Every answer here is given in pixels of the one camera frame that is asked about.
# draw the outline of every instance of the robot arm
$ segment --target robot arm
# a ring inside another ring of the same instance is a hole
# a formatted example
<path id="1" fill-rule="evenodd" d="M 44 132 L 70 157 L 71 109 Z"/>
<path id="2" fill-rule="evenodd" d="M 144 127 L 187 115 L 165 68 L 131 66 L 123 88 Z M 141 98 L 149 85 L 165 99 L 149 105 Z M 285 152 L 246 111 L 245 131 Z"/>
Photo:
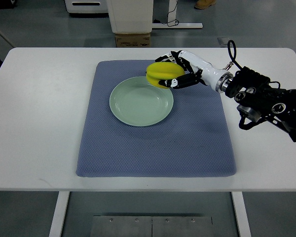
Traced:
<path id="1" fill-rule="evenodd" d="M 235 76 L 227 69 L 215 69 L 212 64 L 188 51 L 171 51 L 156 59 L 156 62 L 177 63 L 188 73 L 175 79 L 160 80 L 159 84 L 173 89 L 199 82 L 209 85 L 214 91 L 224 92 L 227 97 L 234 98 L 239 104 L 237 110 L 241 117 L 241 129 L 249 130 L 268 121 L 288 133 L 296 142 L 296 89 L 281 89 L 279 82 L 271 82 L 266 76 L 247 67 L 242 68 L 235 61 L 235 55 L 231 56 L 231 43 L 234 45 L 233 41 L 228 43 L 229 55 L 240 69 Z M 277 83 L 278 88 L 271 87 L 272 83 Z"/>
<path id="2" fill-rule="evenodd" d="M 188 51 L 179 51 L 159 57 L 156 62 L 173 62 L 180 65 L 188 74 L 172 80 L 161 80 L 160 85 L 180 89 L 198 84 L 199 82 L 222 93 L 225 86 L 232 80 L 233 75 L 226 69 L 215 69 L 212 64 Z"/>

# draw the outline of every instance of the light green plate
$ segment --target light green plate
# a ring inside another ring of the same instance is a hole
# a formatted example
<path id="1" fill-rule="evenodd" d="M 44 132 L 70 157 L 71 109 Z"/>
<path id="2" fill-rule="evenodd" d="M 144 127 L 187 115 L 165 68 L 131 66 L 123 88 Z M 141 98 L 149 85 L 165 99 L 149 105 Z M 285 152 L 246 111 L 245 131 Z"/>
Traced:
<path id="1" fill-rule="evenodd" d="M 112 113 L 123 123 L 137 127 L 160 122 L 168 116 L 172 106 L 171 90 L 151 85 L 146 77 L 121 82 L 110 96 Z"/>

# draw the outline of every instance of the gray floor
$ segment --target gray floor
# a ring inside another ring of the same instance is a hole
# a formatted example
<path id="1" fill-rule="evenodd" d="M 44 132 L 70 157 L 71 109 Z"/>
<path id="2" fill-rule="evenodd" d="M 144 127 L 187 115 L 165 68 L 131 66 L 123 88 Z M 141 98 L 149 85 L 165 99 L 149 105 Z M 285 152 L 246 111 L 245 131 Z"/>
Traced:
<path id="1" fill-rule="evenodd" d="M 195 2 L 179 0 L 177 19 L 201 22 L 204 28 L 153 30 L 152 47 L 220 47 L 217 38 L 229 37 L 237 47 L 296 52 L 296 0 L 217 0 L 206 10 L 194 9 Z M 165 22 L 167 10 L 167 0 L 154 1 L 155 19 Z M 63 0 L 18 0 L 16 8 L 0 10 L 0 29 L 17 47 L 115 47 L 108 17 L 72 17 Z M 2 60 L 10 49 L 0 40 Z M 56 198 L 53 193 L 0 192 L 0 236 L 47 236 Z M 244 193 L 244 199 L 252 236 L 296 237 L 296 193 Z"/>

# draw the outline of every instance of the table leg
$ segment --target table leg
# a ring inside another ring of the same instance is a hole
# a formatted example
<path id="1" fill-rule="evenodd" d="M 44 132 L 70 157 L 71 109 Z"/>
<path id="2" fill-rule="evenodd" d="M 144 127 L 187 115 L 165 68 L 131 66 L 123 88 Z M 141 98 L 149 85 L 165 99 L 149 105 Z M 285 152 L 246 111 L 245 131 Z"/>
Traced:
<path id="1" fill-rule="evenodd" d="M 51 223 L 49 237 L 61 237 L 69 194 L 70 192 L 67 191 L 61 191 L 58 194 L 58 199 L 55 207 L 53 221 Z"/>
<path id="2" fill-rule="evenodd" d="M 180 28 L 180 29 L 202 29 L 202 23 L 178 23 L 176 24 L 176 15 L 178 9 L 178 0 L 169 0 L 169 14 L 168 23 L 153 23 L 153 29 L 166 29 L 166 28 Z"/>
<path id="3" fill-rule="evenodd" d="M 238 232 L 240 237 L 251 237 L 247 211 L 242 192 L 231 192 L 233 207 L 236 214 Z"/>

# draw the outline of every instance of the blue fabric mat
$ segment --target blue fabric mat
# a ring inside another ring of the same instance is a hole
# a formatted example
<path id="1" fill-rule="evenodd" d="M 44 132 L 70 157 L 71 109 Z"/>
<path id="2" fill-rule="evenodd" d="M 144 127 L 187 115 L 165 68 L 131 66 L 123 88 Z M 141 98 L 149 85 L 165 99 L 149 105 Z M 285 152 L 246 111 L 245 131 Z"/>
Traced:
<path id="1" fill-rule="evenodd" d="M 236 165 L 220 95 L 198 84 L 173 90 L 161 122 L 133 127 L 111 112 L 109 98 L 125 79 L 145 76 L 151 60 L 97 66 L 76 173 L 82 177 L 222 177 Z"/>

